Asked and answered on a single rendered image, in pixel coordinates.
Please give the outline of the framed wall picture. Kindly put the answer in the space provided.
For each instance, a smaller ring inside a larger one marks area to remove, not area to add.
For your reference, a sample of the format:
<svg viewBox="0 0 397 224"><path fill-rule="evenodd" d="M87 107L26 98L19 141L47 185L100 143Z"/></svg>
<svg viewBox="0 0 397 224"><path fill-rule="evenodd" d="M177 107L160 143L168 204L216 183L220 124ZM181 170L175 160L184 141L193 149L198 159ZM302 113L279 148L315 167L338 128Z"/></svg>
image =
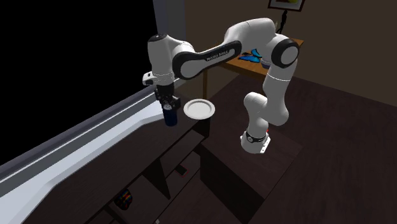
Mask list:
<svg viewBox="0 0 397 224"><path fill-rule="evenodd" d="M268 8L288 11L302 11L305 0L269 0Z"/></svg>

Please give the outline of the white round plate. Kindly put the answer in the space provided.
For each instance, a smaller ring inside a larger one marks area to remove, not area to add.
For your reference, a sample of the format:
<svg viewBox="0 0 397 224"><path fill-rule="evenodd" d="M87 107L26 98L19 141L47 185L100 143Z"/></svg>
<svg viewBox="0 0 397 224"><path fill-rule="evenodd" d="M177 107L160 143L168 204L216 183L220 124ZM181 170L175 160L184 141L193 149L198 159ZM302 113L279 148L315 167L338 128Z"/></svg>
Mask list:
<svg viewBox="0 0 397 224"><path fill-rule="evenodd" d="M193 99L188 101L183 108L185 115L194 120L205 120L215 113L215 106L206 99Z"/></svg>

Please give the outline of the multicoloured round object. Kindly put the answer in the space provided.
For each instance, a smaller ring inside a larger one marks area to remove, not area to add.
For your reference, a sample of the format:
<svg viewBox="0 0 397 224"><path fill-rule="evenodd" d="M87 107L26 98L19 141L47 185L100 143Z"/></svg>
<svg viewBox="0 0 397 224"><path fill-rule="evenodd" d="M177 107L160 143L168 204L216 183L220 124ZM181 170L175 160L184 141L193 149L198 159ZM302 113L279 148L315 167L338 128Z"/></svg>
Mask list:
<svg viewBox="0 0 397 224"><path fill-rule="evenodd" d="M132 195L128 189L124 189L114 200L114 203L121 210L127 210L133 201Z"/></svg>

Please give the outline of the blue butterfly figure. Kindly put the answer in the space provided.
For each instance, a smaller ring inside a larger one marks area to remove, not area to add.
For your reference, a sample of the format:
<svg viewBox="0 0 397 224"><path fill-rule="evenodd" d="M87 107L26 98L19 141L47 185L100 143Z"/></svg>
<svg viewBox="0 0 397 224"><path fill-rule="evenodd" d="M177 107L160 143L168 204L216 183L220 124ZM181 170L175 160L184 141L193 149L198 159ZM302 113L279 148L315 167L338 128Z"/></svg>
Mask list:
<svg viewBox="0 0 397 224"><path fill-rule="evenodd" d="M250 52L241 53L241 56L238 59L252 63L260 63L262 56L258 53L257 49L253 49Z"/></svg>

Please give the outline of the wooden side table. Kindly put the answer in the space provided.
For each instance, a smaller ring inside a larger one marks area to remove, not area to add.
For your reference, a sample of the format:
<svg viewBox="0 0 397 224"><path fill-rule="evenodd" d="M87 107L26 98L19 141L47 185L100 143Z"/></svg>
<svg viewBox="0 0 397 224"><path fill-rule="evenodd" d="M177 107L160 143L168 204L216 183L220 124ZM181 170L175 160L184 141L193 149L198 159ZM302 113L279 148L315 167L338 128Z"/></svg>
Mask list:
<svg viewBox="0 0 397 224"><path fill-rule="evenodd" d="M298 43L298 45L301 47L304 43L304 40L301 39L296 39L296 38L291 38L293 41ZM228 62L224 62L220 65L218 65L224 69L227 69L229 71L239 73L246 75L251 78L255 78L257 80L263 81L265 79L265 76L268 73L268 69L263 68L260 63L252 63L244 60L239 60L238 58L234 58L232 60L229 60ZM208 99L207 96L207 78L208 78L208 69L205 69L203 71L203 98Z"/></svg>

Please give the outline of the dark robot stand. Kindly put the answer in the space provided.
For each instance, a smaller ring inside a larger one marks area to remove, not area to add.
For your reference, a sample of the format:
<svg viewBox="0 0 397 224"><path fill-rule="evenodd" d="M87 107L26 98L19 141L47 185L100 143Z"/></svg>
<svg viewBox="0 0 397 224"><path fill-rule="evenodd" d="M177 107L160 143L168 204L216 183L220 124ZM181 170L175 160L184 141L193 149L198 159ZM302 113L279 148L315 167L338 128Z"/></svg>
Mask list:
<svg viewBox="0 0 397 224"><path fill-rule="evenodd" d="M242 223L248 224L302 146L273 130L263 154L240 145L242 131L213 125L200 149L200 178Z"/></svg>

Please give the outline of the black phone with red edge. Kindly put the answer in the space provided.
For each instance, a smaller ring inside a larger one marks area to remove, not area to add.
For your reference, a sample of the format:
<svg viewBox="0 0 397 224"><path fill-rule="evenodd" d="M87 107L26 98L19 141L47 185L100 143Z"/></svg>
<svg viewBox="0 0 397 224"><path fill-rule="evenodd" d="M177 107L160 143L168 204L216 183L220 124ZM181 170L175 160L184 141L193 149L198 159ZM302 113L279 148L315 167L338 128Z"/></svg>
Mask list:
<svg viewBox="0 0 397 224"><path fill-rule="evenodd" d="M188 173L188 169L182 166L181 164L177 165L174 171L182 178L185 177Z"/></svg>

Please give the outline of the dark wooden shelf unit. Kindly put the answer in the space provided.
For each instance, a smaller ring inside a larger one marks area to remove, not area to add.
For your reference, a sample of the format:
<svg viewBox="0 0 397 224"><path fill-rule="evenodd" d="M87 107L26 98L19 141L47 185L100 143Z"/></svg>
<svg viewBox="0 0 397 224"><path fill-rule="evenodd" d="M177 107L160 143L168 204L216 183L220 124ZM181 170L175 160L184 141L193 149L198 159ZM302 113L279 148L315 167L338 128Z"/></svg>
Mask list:
<svg viewBox="0 0 397 224"><path fill-rule="evenodd" d="M57 184L23 224L152 224L200 167L200 126L178 111L173 127L162 120L139 127ZM183 178L179 164L188 169ZM124 189L133 198L125 211L114 203Z"/></svg>

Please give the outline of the black slim figurine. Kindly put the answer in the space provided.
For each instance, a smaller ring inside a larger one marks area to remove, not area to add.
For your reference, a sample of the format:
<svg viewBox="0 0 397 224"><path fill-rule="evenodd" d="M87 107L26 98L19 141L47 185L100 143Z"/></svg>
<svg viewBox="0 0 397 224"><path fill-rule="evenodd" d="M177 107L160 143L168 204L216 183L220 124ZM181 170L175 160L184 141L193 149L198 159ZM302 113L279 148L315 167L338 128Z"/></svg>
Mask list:
<svg viewBox="0 0 397 224"><path fill-rule="evenodd" d="M280 28L278 28L278 30L276 31L276 33L281 34L282 30L284 28L284 25L286 23L287 20L287 15L288 15L288 10L284 10L284 12L282 13L282 17L281 17L281 24L280 24Z"/></svg>

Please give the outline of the dark blue can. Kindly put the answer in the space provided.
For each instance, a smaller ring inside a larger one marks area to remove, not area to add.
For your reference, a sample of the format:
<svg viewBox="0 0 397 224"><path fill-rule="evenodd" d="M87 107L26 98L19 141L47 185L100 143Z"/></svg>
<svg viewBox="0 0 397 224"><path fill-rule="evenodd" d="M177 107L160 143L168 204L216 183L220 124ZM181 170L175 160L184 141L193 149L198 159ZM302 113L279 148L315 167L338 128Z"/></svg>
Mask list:
<svg viewBox="0 0 397 224"><path fill-rule="evenodd" d="M162 108L166 126L173 127L178 123L177 111L169 104Z"/></svg>

